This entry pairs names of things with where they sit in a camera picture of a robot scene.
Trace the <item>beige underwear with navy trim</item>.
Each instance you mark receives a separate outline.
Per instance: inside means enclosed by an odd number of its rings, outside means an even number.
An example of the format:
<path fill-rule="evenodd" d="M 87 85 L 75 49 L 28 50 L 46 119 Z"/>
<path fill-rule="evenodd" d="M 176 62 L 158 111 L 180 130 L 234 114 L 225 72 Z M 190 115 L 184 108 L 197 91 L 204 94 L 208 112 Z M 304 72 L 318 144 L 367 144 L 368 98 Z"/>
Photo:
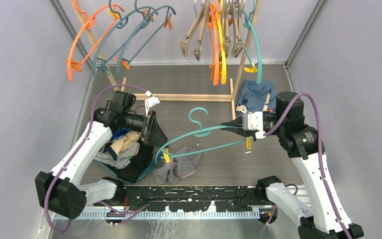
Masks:
<path fill-rule="evenodd" d="M 139 132 L 130 131 L 127 134 L 118 138 L 117 140 L 114 140 L 107 151 L 114 160 L 117 160 L 119 153 L 128 149 L 134 142 L 137 142 L 139 138 Z"/>

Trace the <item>grey striped underwear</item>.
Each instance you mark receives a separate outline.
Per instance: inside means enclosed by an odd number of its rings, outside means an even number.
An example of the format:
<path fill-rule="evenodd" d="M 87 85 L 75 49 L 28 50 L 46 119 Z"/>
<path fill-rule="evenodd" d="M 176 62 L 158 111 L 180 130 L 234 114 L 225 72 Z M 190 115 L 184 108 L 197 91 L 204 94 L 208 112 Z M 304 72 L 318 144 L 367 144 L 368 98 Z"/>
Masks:
<path fill-rule="evenodd" d="M 165 184 L 167 181 L 172 185 L 176 185 L 180 179 L 196 173 L 196 166 L 202 157 L 202 153 L 197 153 L 194 148 L 183 146 L 173 156 L 169 156 L 169 162 L 163 159 L 162 166 L 152 171 L 157 185 Z"/>

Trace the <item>slate blue clip hanger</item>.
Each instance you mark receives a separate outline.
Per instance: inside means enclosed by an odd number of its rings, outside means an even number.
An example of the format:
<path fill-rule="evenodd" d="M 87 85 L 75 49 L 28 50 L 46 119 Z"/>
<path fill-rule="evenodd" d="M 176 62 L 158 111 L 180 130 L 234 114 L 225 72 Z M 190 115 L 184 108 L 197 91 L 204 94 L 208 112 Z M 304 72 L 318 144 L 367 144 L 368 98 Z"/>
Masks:
<path fill-rule="evenodd" d="M 151 33 L 143 44 L 135 50 L 129 57 L 124 54 L 134 39 L 138 39 L 137 34 L 148 27 L 154 21 L 154 16 L 159 15 L 163 9 L 167 9 L 160 25 Z M 108 1 L 102 10 L 107 10 L 107 14 L 112 17 L 112 23 L 105 30 L 102 36 L 91 49 L 94 54 L 91 59 L 91 73 L 95 77 L 98 71 L 106 75 L 120 77 L 122 69 L 128 69 L 131 62 L 144 49 L 150 40 L 159 32 L 165 24 L 170 21 L 171 14 L 175 10 L 169 5 L 154 8 L 149 5 L 138 6 L 137 1 L 133 3 L 130 12 L 124 13 L 121 7 Z"/>

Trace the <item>blue underwear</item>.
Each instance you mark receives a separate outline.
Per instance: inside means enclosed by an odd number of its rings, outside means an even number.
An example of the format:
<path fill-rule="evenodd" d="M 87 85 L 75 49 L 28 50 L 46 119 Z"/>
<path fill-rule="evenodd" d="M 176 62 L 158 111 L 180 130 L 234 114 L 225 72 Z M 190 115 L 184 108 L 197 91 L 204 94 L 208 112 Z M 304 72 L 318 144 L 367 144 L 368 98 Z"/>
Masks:
<path fill-rule="evenodd" d="M 111 137 L 111 139 L 119 139 L 120 137 L 126 135 L 128 132 L 130 132 L 129 129 L 126 128 L 120 128 L 118 129 Z"/>

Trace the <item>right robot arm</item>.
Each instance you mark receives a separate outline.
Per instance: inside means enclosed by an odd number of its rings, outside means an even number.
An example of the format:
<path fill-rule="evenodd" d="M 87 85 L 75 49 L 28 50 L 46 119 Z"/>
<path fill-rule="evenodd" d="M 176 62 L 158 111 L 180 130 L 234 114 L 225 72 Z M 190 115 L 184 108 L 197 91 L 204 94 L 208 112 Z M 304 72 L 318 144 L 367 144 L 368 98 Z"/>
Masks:
<path fill-rule="evenodd" d="M 270 202 L 294 222 L 301 239 L 359 239 L 362 227 L 345 212 L 327 166 L 321 126 L 305 122 L 301 94 L 280 92 L 274 112 L 253 112 L 222 124 L 223 130 L 254 140 L 273 135 L 296 166 L 309 198 L 302 202 L 281 180 L 270 176 L 258 180 L 257 200 Z"/>

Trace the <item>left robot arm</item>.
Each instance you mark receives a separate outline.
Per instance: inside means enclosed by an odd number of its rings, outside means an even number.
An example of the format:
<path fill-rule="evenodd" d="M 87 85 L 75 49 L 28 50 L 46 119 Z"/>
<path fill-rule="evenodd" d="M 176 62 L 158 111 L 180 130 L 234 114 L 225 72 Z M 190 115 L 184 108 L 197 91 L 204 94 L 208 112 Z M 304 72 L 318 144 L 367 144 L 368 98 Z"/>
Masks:
<path fill-rule="evenodd" d="M 160 148 L 167 142 L 155 111 L 149 109 L 160 100 L 150 92 L 146 95 L 144 116 L 130 112 L 136 96 L 121 91 L 115 92 L 107 108 L 94 111 L 83 136 L 68 154 L 49 173 L 41 171 L 36 176 L 35 186 L 41 207 L 73 220 L 85 207 L 100 201 L 107 200 L 114 206 L 123 203 L 125 192 L 121 181 L 103 178 L 86 185 L 80 182 L 99 150 L 120 128 L 137 132 L 142 143 L 150 147 Z"/>

